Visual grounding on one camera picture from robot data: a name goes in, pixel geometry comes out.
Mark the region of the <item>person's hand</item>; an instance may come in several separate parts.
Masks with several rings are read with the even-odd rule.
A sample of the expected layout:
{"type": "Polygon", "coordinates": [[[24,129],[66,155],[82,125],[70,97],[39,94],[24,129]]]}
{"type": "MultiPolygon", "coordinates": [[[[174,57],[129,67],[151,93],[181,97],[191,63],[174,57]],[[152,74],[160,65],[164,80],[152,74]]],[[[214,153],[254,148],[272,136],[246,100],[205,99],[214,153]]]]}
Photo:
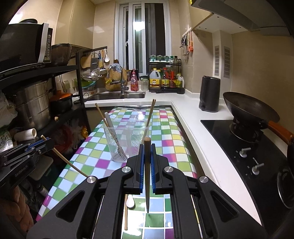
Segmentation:
{"type": "Polygon", "coordinates": [[[33,225],[29,206],[18,186],[1,194],[1,238],[26,238],[33,225]]]}

